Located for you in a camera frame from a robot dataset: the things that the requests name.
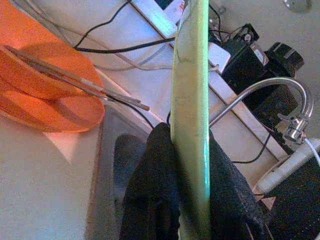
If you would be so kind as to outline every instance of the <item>black mesh fabric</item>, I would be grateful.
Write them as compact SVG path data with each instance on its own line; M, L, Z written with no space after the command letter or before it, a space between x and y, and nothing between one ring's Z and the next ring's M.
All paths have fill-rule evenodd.
M124 197L121 240L177 240L179 196L170 129L160 123ZM242 174L210 133L210 207L213 240L264 239L259 206Z
M244 176L210 132L211 235L214 240L265 239L261 210Z
M275 197L268 226L274 239L314 240L320 232L320 168L313 157L268 197Z

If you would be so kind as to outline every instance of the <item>orange plastic object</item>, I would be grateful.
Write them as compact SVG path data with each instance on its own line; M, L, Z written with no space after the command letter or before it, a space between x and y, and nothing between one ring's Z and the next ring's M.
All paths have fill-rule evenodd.
M88 96L82 90L41 74L0 45L1 76L6 82L40 99Z
M89 59L20 12L8 0L0 0L0 5L1 45L24 51L103 85ZM86 93L34 72L32 67L7 51L3 47L0 51L0 114L47 132L83 132L101 122L105 110L100 99L81 96Z
M104 117L104 106L95 97L48 101L27 95L1 78L0 86L0 114L43 132L84 132Z

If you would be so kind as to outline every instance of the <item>cord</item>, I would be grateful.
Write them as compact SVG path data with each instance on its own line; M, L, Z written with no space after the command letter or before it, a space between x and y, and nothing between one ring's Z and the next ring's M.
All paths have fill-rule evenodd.
M157 40L157 41L152 41L152 42L147 42L143 44L139 44L136 46L130 46L126 48L120 48L120 49L109 49L109 50L101 50L101 49L91 49L91 48L83 48L83 47L75 47L74 49L77 51L81 52L87 52L87 53L96 53L96 54L117 54L117 53L123 53L123 52L129 52L137 49L142 49L158 44L164 44L164 43L169 43L175 40L175 37L167 38L167 39L162 39L162 40Z
M320 167L320 156L319 154L317 153L317 150L314 148L314 146L311 144L311 142L309 141L308 138L304 138L304 141L306 142L306 144L308 144L308 146L311 148L313 154L314 154L314 157L316 159L316 161L318 162L319 164L319 167Z
M82 42L83 40L89 35L90 32L92 32L93 30L100 28L102 26L105 26L107 24L112 23L113 20L115 20L116 16L118 15L118 13L120 13L120 11L131 2L132 0L127 0L121 7L118 8L118 10L115 12L115 14L111 17L110 20L100 23L98 25L95 25L94 27L90 28L88 31L86 31L86 33L82 36L82 38L80 39L80 41L74 46L74 48L76 49Z
M220 18L220 14L211 6L211 4L209 3L209 8L215 13L215 15L218 17L218 33L219 33L219 38L221 40L222 43L224 43L224 40L222 39L221 36L221 18Z
M43 20L51 23L52 25L54 25L57 30L59 31L59 33L61 34L61 36L65 39L65 41L69 44L69 45L73 45L68 39L67 37L59 30L59 29L64 29L67 30L71 33L77 34L79 36L84 36L84 33L78 32L74 29L62 26L57 24L56 22L54 22L53 20L48 19L46 16L43 15L43 13L39 12L38 10L36 10L32 5L30 5L30 3L28 2L28 0L26 0L26 3L28 4L28 6L39 16L41 17ZM92 38L91 36L87 36L87 39L91 40L92 42L98 44L99 46L105 48L105 49L109 49L107 46L105 46L104 44L100 43L99 41L95 40L94 38ZM120 53L115 53L115 55L122 59L123 61L127 62L128 64L130 64L131 66L128 67L123 67L123 68L107 68L107 67L103 67L103 66L99 66L99 65L94 65L96 68L98 69L102 69L102 70L106 70L106 71L115 71L115 72L120 72L120 71L126 71L126 70L130 70L130 69L134 69L134 68L138 68L140 70L143 71L153 71L153 70L160 70L160 69L169 69L169 66L165 66L165 65L161 65L161 66L154 66L154 67L141 67L142 65L146 64L147 62L151 61L152 59L154 59L157 55L159 55L164 49L165 49L166 45L163 45L162 47L160 47L155 53L153 53L152 55L150 55L149 57L147 57L146 59L142 60L139 63L135 63L133 61L131 61L129 58L125 57L124 55L120 54Z
M125 56L121 55L120 53L116 53L116 55L121 55L123 57L121 59L126 61L127 63L129 63L131 66L121 67L121 68L109 68L109 67L100 66L100 65L97 65L97 64L94 64L94 66L97 69L100 69L100 70L113 71L113 72L122 72L122 71L131 70L131 69L134 69L134 68L140 69L142 71L154 71L154 70L172 69L171 65L160 65L160 66L153 66L153 67L142 66L145 63L147 63L147 62L151 61L152 59L154 59L156 56L158 56L166 48L166 46L167 46L167 44L164 44L155 53L153 53L152 55L150 55L145 60L143 60L143 61L141 61L139 63L135 63L135 62L131 61L130 59L126 58Z
M271 133L269 133L268 137L266 138L266 140L265 140L265 142L263 144L262 149L260 150L259 154L254 159L252 159L250 161L233 161L233 163L234 164L251 164L251 163L257 161L261 157L261 155L264 152L264 150L266 149L266 146L268 144L268 141L269 141L270 137L271 137Z
M134 110L137 114L139 114L148 124L149 126L154 129L155 127L152 125L152 123L149 121L149 119L142 113L140 112L138 109L136 109L134 106L132 106L131 104L127 103L127 102L124 102L124 101L121 101L119 99L116 99L112 96L108 96L108 98L120 103L120 104L123 104L123 105L126 105L127 107L131 108L132 110Z
M169 127L170 127L170 115L171 115L171 111L169 111L168 115L166 116L166 124L168 124Z
M235 30L233 30L232 32L230 32L230 34L229 34L228 36L226 36L226 37L223 39L223 41L225 41L227 37L229 37L229 39L230 39L232 34L234 34L237 30L243 28L244 26L245 26L245 25L242 25L242 26L240 26L240 27L237 27Z

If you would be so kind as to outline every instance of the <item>silver faucet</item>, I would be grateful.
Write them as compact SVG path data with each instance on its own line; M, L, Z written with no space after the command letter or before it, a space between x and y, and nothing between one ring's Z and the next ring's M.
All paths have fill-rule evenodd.
M288 129L286 130L284 137L290 141L302 143L306 136L305 128L308 125L309 119L311 117L312 111L314 109L314 98L309 90L309 88L302 82L299 82L290 77L273 77L268 78L262 81L259 81L245 90L243 90L233 102L231 102L224 110L222 110L212 121L209 123L209 127L211 128L217 121L219 121L229 110L231 110L237 103L242 101L246 96L253 93L258 89L262 89L264 87L270 85L279 85L286 84L297 89L302 97L302 107L300 113L291 118L287 118L287 116L283 116L282 114L278 114L278 117L283 120L289 122Z

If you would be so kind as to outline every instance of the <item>black cable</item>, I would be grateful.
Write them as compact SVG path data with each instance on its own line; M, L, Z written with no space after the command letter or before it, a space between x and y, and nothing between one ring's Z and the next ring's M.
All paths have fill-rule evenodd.
M87 52L87 53L96 53L96 54L117 54L117 53L123 53L123 52L129 52L136 49L142 49L146 47L150 47L157 44L164 44L175 40L174 37L168 38L168 39L162 39L157 41L152 41L148 43L143 43L136 46L126 47L126 48L120 48L120 49L109 49L109 50L101 50L101 49L91 49L91 48L83 48L83 47L75 47L74 49L81 52Z
M224 34L228 34L228 36L230 35L230 33L227 31L219 31L219 30L215 30L215 29L210 29L210 32L224 33Z
M266 149L266 146L268 144L268 141L269 141L270 137L271 137L271 133L269 133L268 137L266 138L266 140L265 140L265 142L263 144L262 149L260 150L259 154L254 159L252 159L250 161L233 161L233 163L234 164L251 164L251 163L257 161L261 157L261 155L264 152L264 150Z
M229 39L230 39L232 34L234 34L237 30L243 28L244 26L245 26L245 25L240 26L240 27L237 27L235 30L233 30L232 32L230 32L229 36L226 36L226 37L223 39L223 41L225 41L225 39L226 39L227 37L229 37Z
M222 39L222 36L221 36L221 18L220 18L220 14L211 6L210 3L209 3L209 7L210 7L210 9L215 13L215 15L218 17L218 33L219 33L219 38L220 38L221 42L224 43L224 40Z
M170 127L170 115L171 115L171 111L169 111L168 116L166 116L166 124L168 124L169 127Z
M123 105L126 105L127 107L131 108L132 110L134 110L137 114L139 114L149 125L152 129L154 129L155 127L152 125L152 123L149 121L149 119L142 113L140 112L138 109L136 109L134 106L130 105L129 103L127 102L124 102L124 101L121 101L121 100L118 100L112 96L108 96L108 98L120 103L120 104L123 104Z
M116 16L118 15L118 13L120 13L120 11L128 4L130 3L132 0L127 0L120 8L118 8L118 10L115 12L115 14L111 17L111 19L109 21L106 21L106 22L103 22L103 23L100 23L98 25L95 25L94 27L90 28L88 31L86 31L86 33L83 35L83 37L80 39L80 41L74 46L74 48L77 48L82 42L83 40L89 35L89 33L99 27L102 27L104 25L107 25L109 23L111 23L115 18Z

